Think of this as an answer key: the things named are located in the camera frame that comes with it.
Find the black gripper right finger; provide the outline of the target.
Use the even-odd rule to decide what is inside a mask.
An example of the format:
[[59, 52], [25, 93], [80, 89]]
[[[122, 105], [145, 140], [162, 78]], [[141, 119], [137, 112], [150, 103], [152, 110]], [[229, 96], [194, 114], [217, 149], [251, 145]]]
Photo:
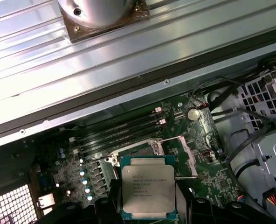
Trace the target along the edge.
[[194, 197], [184, 181], [176, 181], [176, 207], [183, 224], [276, 224], [276, 220], [251, 206], [229, 202], [220, 208]]

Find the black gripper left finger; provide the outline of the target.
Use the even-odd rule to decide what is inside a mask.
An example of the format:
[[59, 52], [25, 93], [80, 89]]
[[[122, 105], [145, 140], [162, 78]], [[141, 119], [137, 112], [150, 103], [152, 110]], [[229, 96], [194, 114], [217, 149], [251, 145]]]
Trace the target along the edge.
[[64, 203], [35, 221], [36, 224], [122, 224], [121, 180], [110, 182], [107, 197], [93, 199], [86, 208], [78, 203]]

